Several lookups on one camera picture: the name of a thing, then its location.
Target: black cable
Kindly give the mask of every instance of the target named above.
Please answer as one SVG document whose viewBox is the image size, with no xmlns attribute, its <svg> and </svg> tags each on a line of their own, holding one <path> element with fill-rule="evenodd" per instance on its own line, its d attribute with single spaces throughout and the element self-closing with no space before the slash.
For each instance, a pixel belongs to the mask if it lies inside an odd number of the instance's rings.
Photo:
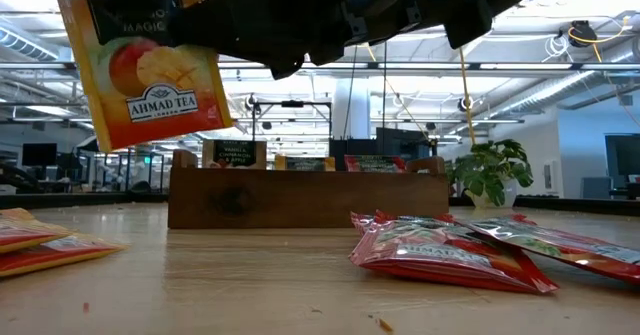
<svg viewBox="0 0 640 335">
<path fill-rule="evenodd" d="M 351 85 L 349 86 L 349 103 L 347 104 L 347 117 L 344 120 L 344 130 L 342 131 L 342 140 L 347 140 L 347 125 L 349 124 L 349 112 L 351 111 L 351 95 L 353 94 L 353 81 L 356 74 L 356 59 L 358 55 L 358 46 L 353 51 L 353 69 L 351 70 Z"/>
<path fill-rule="evenodd" d="M 387 115 L 387 42 L 384 42 L 384 72 L 382 75 L 382 149 L 383 151 L 387 148 L 387 143 L 384 142 L 384 128 L 385 128 L 385 117 Z"/>
</svg>

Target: red tea packet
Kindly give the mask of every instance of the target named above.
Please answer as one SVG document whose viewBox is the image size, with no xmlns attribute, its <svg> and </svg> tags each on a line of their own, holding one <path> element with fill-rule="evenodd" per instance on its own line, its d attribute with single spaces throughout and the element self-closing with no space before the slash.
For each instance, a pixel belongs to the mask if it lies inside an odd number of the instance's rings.
<svg viewBox="0 0 640 335">
<path fill-rule="evenodd" d="M 0 254 L 63 238 L 71 231 L 41 223 L 24 209 L 0 211 Z"/>
<path fill-rule="evenodd" d="M 373 222 L 349 256 L 355 265 L 434 282 L 516 292 L 557 289 L 519 249 L 438 219 Z"/>
<path fill-rule="evenodd" d="M 372 215 L 358 214 L 353 211 L 351 212 L 351 223 L 353 224 L 353 227 L 358 230 L 360 235 L 364 235 L 364 233 L 367 232 L 369 226 L 373 224 L 373 220 Z"/>
<path fill-rule="evenodd" d="M 367 229 L 373 223 L 384 223 L 386 221 L 401 221 L 407 223 L 414 223 L 427 228 L 441 228 L 446 226 L 455 226 L 453 223 L 453 217 L 449 214 L 438 216 L 437 218 L 425 218 L 417 216 L 394 216 L 382 212 L 376 211 L 376 215 L 364 215 L 351 212 L 351 223 L 358 230 L 360 235 L 364 235 Z"/>
<path fill-rule="evenodd" d="M 546 229 L 521 214 L 459 224 L 499 241 L 595 273 L 640 284 L 640 251 Z"/>
<path fill-rule="evenodd" d="M 0 277 L 95 259 L 124 250 L 91 235 L 73 234 L 33 247 L 0 254 Z"/>
<path fill-rule="evenodd" d="M 402 173 L 405 163 L 399 156 L 345 155 L 344 162 L 349 172 Z"/>
</svg>

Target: desk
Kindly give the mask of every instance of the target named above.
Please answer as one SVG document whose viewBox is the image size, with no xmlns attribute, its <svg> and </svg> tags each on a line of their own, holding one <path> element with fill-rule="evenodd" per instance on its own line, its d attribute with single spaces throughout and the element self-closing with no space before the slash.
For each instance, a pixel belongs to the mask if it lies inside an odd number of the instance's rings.
<svg viewBox="0 0 640 335">
<path fill-rule="evenodd" d="M 541 225 L 640 248 L 637 217 L 518 211 Z M 451 212 L 487 216 L 472 208 Z M 639 288 L 537 256 L 561 286 L 554 295 L 375 274 L 347 259 L 358 241 L 353 229 L 167 232 L 163 204 L 34 214 L 132 246 L 104 259 L 0 281 L 3 335 L 384 334 L 377 317 L 398 335 L 622 335 L 640 328 Z"/>
</svg>

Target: debris crumb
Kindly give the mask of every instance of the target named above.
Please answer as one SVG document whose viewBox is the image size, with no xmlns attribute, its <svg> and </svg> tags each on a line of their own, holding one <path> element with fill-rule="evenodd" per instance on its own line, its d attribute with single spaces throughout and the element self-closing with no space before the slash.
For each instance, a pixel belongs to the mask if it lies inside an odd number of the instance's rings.
<svg viewBox="0 0 640 335">
<path fill-rule="evenodd" d="M 387 334 L 393 334 L 393 328 L 391 327 L 391 325 L 389 325 L 388 322 L 382 319 L 378 319 L 378 326 L 380 326 L 380 328 L 384 330 Z"/>
</svg>

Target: black robotic arm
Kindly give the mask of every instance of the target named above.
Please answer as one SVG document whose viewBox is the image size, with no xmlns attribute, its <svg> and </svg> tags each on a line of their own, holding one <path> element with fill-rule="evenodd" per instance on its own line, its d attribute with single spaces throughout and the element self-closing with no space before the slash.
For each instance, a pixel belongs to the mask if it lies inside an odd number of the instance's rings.
<svg viewBox="0 0 640 335">
<path fill-rule="evenodd" d="M 117 0 L 153 4 L 155 0 Z M 335 61 L 346 46 L 376 44 L 443 24 L 452 48 L 491 29 L 492 18 L 521 0 L 204 0 L 169 23 L 176 45 L 215 48 L 260 62 L 274 78 Z"/>
</svg>

